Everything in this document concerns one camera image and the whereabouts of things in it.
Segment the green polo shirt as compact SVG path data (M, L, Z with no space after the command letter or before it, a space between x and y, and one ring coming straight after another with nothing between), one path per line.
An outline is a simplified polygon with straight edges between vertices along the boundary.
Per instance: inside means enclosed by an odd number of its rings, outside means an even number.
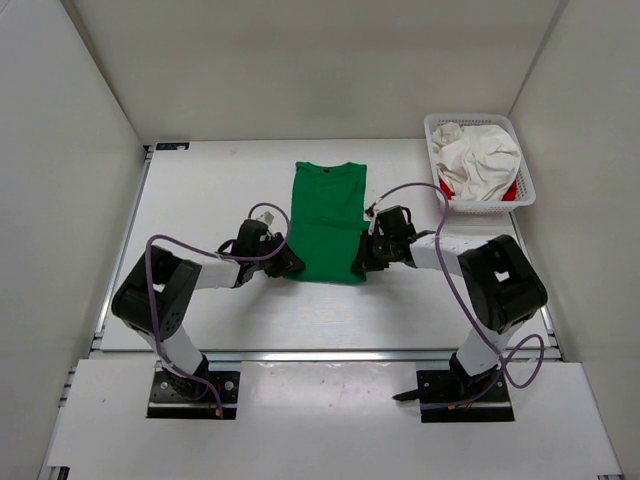
M364 218L367 166L345 163L319 166L298 162L292 186L288 244L305 263L294 281L358 285L366 275L351 271Z

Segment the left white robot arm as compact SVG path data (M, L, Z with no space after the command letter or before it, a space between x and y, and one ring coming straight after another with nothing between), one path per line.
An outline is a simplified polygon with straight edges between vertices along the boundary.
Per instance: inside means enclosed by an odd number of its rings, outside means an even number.
M116 291L111 312L159 356L171 388L186 401L195 402L216 396L219 388L210 379L206 356L182 326L194 292L236 289L260 271L281 278L305 268L285 237L270 231L264 216L246 219L236 238L201 261L150 246Z

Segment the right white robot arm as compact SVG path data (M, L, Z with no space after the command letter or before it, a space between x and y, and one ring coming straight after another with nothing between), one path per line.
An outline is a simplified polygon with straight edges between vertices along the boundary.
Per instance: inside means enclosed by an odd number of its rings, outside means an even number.
M395 395L398 402L422 398L431 409L468 406L509 377L514 334L546 305L548 293L518 242L509 235L481 241L419 231L407 207L370 207L351 269L382 271L393 263L444 275L471 324L449 367L428 386Z

